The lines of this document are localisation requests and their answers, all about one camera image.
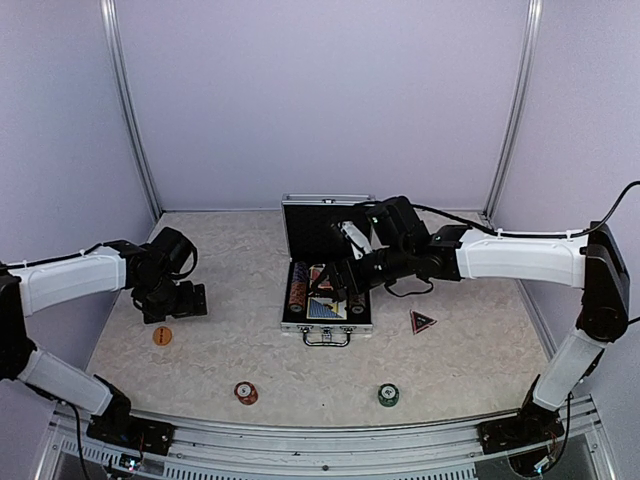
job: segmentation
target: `marble tabletop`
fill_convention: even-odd
[[[422,217],[432,231],[450,223]],[[209,314],[160,324],[173,333],[160,347],[152,340],[159,325],[144,325],[129,293],[119,296],[88,370],[135,409],[277,426],[451,420],[518,407],[546,365],[511,280],[434,281],[431,294],[402,299],[376,289],[373,334],[354,335],[346,348],[310,348],[280,330],[289,264],[280,212],[168,213],[156,232],[164,226],[198,247],[189,279],[205,283]],[[412,309],[437,324],[413,335]],[[241,381],[256,386],[255,404],[235,397]],[[400,389],[391,408],[377,399],[388,382]]]

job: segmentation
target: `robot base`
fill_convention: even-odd
[[[166,422],[133,416],[130,418],[126,435],[118,435],[112,429],[104,428],[99,421],[92,421],[87,428],[87,436],[119,447],[166,457],[173,442],[175,427]]]
[[[490,455],[547,442],[553,435],[560,438],[564,435],[564,428],[558,414],[555,420],[545,419],[542,422],[539,417],[527,418],[518,414],[515,417],[483,422],[478,425],[478,434],[482,451],[485,455]]]

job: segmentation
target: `orange poker chip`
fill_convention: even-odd
[[[173,338],[173,333],[167,327],[158,327],[153,332],[153,343],[160,347],[164,347],[165,345],[169,345],[171,343],[171,339]]]

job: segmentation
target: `aluminum frame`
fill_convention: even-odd
[[[591,397],[574,400],[571,410],[570,436],[585,435],[598,479],[615,480],[610,446]],[[476,478],[477,462],[505,455],[484,455],[476,426],[514,411],[419,425],[353,428],[268,427],[135,413],[176,426],[167,457],[145,455],[140,473],[149,478],[391,480],[429,475],[456,478],[456,473],[459,478]],[[566,419],[564,407],[560,413]],[[87,422],[85,416],[83,429]],[[75,428],[71,411],[59,406],[35,480],[52,480],[62,453],[77,456]],[[109,459],[115,465],[121,454],[136,453],[86,437],[82,441],[86,460],[102,465]]]
[[[158,192],[153,181],[153,175],[147,156],[142,145],[142,137],[138,128],[135,111],[133,108],[133,100],[129,90],[129,82],[127,80],[127,69],[122,51],[122,42],[120,41],[120,30],[118,28],[118,15],[116,12],[115,0],[100,0],[102,10],[102,21],[107,36],[107,44],[111,54],[113,71],[116,76],[116,85],[118,87],[118,96],[120,98],[120,106],[124,115],[127,131],[129,133],[129,141],[134,154],[136,169],[142,183],[144,195],[151,211],[153,219],[157,222],[162,216],[162,206],[158,197]]]
[[[511,111],[509,112],[507,131],[505,132],[502,147],[500,149],[500,158],[498,160],[496,175],[484,208],[484,214],[489,219],[493,218],[496,213],[496,209],[498,208],[500,196],[502,195],[507,179],[509,165],[513,158],[513,150],[518,137],[518,130],[526,103],[531,70],[533,69],[533,60],[536,43],[538,41],[541,16],[542,0],[530,0],[527,24],[524,33],[524,42],[522,45],[522,55],[520,57],[520,67],[518,69],[518,77],[516,81],[516,91],[513,96]]]

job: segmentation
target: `black cable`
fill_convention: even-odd
[[[82,453],[82,435],[80,433],[80,413],[75,405],[68,403],[76,415],[76,436],[78,438],[78,456],[80,457],[80,465],[82,466],[82,473],[84,473],[85,480],[91,480],[89,472],[87,472],[87,465],[84,463],[84,454]]]
[[[640,180],[634,180],[633,182],[630,182],[626,187],[624,187],[622,192],[620,192],[620,195],[618,195],[618,198],[613,203],[613,205],[611,206],[611,208],[609,209],[607,214],[602,218],[602,220],[600,220],[593,227],[585,228],[584,230],[581,230],[580,232],[575,232],[575,233],[569,234],[568,238],[584,237],[585,235],[589,235],[589,234],[595,232],[596,230],[598,230],[605,223],[607,223],[607,221],[609,221],[611,216],[617,210],[618,206],[620,206],[620,202],[622,202],[622,199],[629,192],[629,190],[631,190],[633,187],[637,187],[639,185],[640,185]],[[499,234],[496,230],[494,230],[492,228],[489,228],[489,227],[486,227],[484,225],[481,225],[478,222],[474,222],[473,220],[467,220],[466,218],[462,218],[462,217],[459,217],[457,215],[453,215],[451,213],[444,212],[444,211],[439,210],[437,208],[426,207],[424,205],[415,205],[415,204],[412,205],[412,206],[413,206],[413,208],[417,208],[418,210],[424,210],[424,211],[427,211],[427,212],[435,213],[436,215],[439,215],[441,217],[445,217],[445,218],[448,218],[450,220],[455,220],[456,222],[460,222],[463,225],[468,225],[470,227],[477,228],[481,232],[486,233],[487,235],[492,235],[494,237],[497,237],[498,235],[500,235],[501,237],[504,237],[504,238],[548,238],[548,239],[567,238],[566,234],[561,234],[561,233],[509,233],[509,232],[502,232],[502,233]]]
[[[391,295],[397,298],[409,297],[411,295],[425,295],[427,293],[431,293],[433,291],[433,283],[431,283],[431,281],[429,280],[427,280],[424,283],[428,284],[429,286],[423,292],[408,292],[408,293],[399,294],[391,290],[391,287],[387,284],[384,285],[384,289],[387,291],[387,293],[390,293]]]
[[[444,218],[448,218],[449,220],[453,220],[455,222],[460,222],[463,225],[468,225],[470,227],[477,228],[481,232],[486,233],[488,235],[498,235],[498,233],[492,228],[485,227],[484,225],[478,222],[474,222],[473,220],[467,220],[466,218],[459,217],[458,215],[454,215],[453,213],[448,213],[433,207],[427,207],[426,205],[417,205],[415,203],[412,203],[411,206],[413,208],[417,208],[418,210],[424,210],[425,212],[435,213],[436,215],[439,215]]]
[[[71,255],[63,255],[62,257],[47,258],[45,260],[36,260],[34,262],[14,263],[12,265],[6,265],[4,268],[6,268],[7,270],[16,270],[18,268],[37,267],[38,265],[46,265],[47,263],[61,262],[63,260],[71,260],[72,258],[78,258],[84,255],[88,255],[100,247],[102,247],[102,243],[96,243],[93,247],[91,247],[88,250],[85,250],[82,253],[77,252],[77,253],[72,253]]]
[[[549,468],[542,471],[543,474],[549,473],[553,468],[555,468],[556,465],[558,465],[558,463],[560,463],[560,459],[562,458],[564,451],[567,449],[567,443],[569,443],[569,428],[571,428],[571,399],[572,398],[573,398],[573,394],[569,393],[569,395],[567,395],[567,429],[564,432],[564,441],[562,442],[562,448],[560,449],[560,453],[553,460],[553,463],[549,466]]]

